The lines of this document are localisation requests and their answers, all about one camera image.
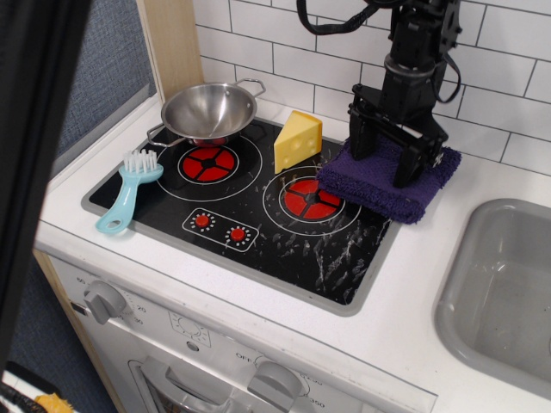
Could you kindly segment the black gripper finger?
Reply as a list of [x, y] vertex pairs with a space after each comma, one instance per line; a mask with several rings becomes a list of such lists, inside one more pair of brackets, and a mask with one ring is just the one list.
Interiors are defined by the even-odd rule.
[[356, 112], [350, 115], [350, 153], [355, 160], [364, 159], [375, 151], [378, 135], [374, 119]]
[[399, 156], [398, 167], [393, 179], [396, 188], [404, 188], [416, 180], [424, 171], [427, 163], [425, 153], [416, 146], [406, 147]]

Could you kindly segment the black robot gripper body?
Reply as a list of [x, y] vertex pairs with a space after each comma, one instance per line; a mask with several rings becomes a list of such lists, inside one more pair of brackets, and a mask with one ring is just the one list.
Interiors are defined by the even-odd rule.
[[387, 59], [384, 66], [382, 89], [361, 83], [353, 86], [349, 115], [356, 112], [374, 119], [378, 136], [404, 148], [416, 146], [425, 153], [428, 163], [437, 163], [448, 135], [435, 121], [432, 111], [439, 99], [447, 63], [442, 60], [410, 69]]

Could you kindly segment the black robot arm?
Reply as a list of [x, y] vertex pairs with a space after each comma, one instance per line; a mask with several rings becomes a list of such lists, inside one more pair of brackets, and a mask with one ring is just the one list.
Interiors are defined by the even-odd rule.
[[400, 149], [393, 185], [403, 188], [428, 165], [439, 162], [448, 134], [433, 117], [449, 55], [462, 29], [457, 1], [373, 1], [392, 11], [392, 47], [385, 57], [381, 89], [353, 87], [350, 104], [350, 152], [355, 160], [375, 152], [386, 138]]

